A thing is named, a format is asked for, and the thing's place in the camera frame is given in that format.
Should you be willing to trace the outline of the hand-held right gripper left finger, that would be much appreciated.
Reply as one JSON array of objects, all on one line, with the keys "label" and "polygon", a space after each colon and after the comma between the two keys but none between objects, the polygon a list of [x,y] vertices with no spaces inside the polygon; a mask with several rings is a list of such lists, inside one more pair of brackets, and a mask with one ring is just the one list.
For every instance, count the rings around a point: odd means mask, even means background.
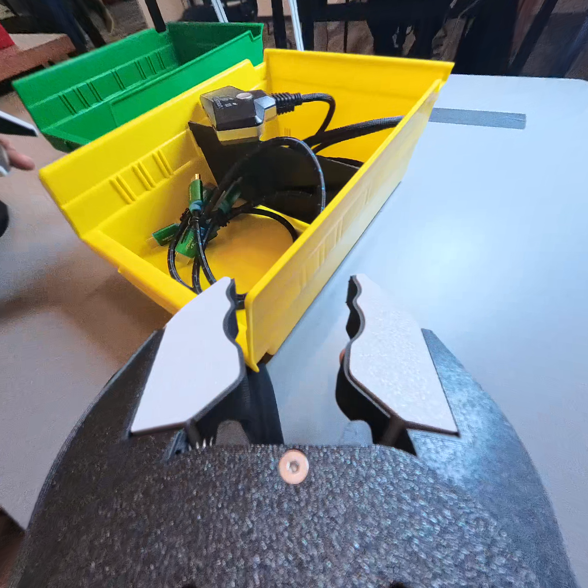
[{"label": "hand-held right gripper left finger", "polygon": [[223,277],[166,324],[130,434],[184,428],[195,435],[197,421],[246,375],[237,335],[235,281]]}]

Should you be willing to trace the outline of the person's left hand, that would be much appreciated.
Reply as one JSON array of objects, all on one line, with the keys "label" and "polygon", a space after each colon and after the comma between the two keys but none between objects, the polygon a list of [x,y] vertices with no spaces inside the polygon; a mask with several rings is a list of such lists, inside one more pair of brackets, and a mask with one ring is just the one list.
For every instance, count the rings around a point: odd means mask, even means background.
[{"label": "person's left hand", "polygon": [[1,169],[4,175],[12,169],[32,171],[35,163],[30,157],[18,152],[9,140],[1,137]]}]

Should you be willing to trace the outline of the white board stand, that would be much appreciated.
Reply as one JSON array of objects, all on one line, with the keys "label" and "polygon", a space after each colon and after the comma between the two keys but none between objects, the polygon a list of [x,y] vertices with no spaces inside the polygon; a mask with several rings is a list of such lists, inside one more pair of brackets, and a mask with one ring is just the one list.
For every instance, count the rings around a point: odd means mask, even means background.
[{"label": "white board stand", "polygon": [[[230,1],[204,1],[205,4],[212,6],[217,20],[222,24],[228,24],[225,6],[229,5]],[[292,25],[293,39],[295,49],[298,51],[305,50],[303,27],[300,21],[298,2],[286,1]],[[273,21],[273,33],[276,48],[286,48],[288,44],[285,11],[283,8],[283,1],[270,1],[271,20]]]}]

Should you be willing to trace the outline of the black bin divider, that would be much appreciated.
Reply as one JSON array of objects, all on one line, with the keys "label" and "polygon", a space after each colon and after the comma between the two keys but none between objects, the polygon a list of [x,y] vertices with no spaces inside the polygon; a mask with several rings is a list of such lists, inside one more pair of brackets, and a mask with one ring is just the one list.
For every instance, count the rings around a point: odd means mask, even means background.
[{"label": "black bin divider", "polygon": [[[189,128],[212,173],[215,186],[234,163],[263,142],[222,145],[212,127],[190,122]],[[361,164],[354,160],[315,155],[325,179],[327,206]],[[320,215],[315,186],[316,175],[310,160],[298,151],[282,147],[267,152],[253,164],[252,171],[247,172],[241,182],[239,199],[247,203],[255,202],[256,207],[262,206],[282,216],[311,224]]]}]

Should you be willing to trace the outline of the silver hdmi switch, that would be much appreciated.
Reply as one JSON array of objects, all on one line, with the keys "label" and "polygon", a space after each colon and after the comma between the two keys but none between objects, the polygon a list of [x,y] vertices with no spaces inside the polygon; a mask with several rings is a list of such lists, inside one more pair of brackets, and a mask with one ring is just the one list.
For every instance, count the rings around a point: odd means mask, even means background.
[{"label": "silver hdmi switch", "polygon": [[277,116],[277,99],[262,90],[224,86],[203,93],[200,102],[222,145],[260,140],[266,122]]}]

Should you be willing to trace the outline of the yellow plastic bin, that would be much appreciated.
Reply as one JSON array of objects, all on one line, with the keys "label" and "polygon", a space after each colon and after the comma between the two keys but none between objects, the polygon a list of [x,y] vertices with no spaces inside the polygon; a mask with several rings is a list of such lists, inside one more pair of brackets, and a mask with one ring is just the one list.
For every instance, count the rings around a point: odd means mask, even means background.
[{"label": "yellow plastic bin", "polygon": [[216,277],[247,293],[237,312],[246,363],[274,355],[356,241],[401,182],[415,146],[452,70],[418,59],[265,51],[45,166],[40,181],[77,235],[129,282],[170,313],[194,293],[169,274],[166,250],[151,233],[179,221],[195,174],[211,171],[189,122],[205,122],[202,93],[231,85],[272,92],[325,92],[336,101],[334,126],[402,116],[394,129],[333,145],[327,156],[364,164],[343,182],[312,223],[289,217],[299,234],[267,217],[244,215],[207,248]]}]

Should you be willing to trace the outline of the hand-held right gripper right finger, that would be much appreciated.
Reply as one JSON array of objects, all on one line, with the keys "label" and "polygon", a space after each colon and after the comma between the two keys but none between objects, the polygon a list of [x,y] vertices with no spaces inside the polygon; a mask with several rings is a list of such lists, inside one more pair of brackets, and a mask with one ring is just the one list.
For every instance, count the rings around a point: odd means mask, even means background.
[{"label": "hand-held right gripper right finger", "polygon": [[408,431],[459,438],[423,330],[365,274],[351,275],[346,356],[335,399],[360,443],[410,443]]}]

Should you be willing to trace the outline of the green plastic bin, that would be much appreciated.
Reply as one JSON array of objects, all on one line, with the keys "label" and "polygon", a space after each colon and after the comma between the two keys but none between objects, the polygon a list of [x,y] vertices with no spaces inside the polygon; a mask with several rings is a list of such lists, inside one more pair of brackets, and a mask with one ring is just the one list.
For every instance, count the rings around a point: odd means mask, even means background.
[{"label": "green plastic bin", "polygon": [[170,22],[13,82],[50,144],[71,152],[234,65],[263,61],[260,23]]}]

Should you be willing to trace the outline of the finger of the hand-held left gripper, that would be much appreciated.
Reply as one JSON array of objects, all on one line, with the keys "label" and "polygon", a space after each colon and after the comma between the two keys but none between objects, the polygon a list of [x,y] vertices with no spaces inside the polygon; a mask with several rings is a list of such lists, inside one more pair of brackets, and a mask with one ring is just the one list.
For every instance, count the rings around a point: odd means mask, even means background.
[{"label": "finger of the hand-held left gripper", "polygon": [[16,116],[8,114],[4,111],[0,112],[1,128],[0,133],[3,135],[15,136],[39,136],[38,129],[35,125],[21,120]]}]

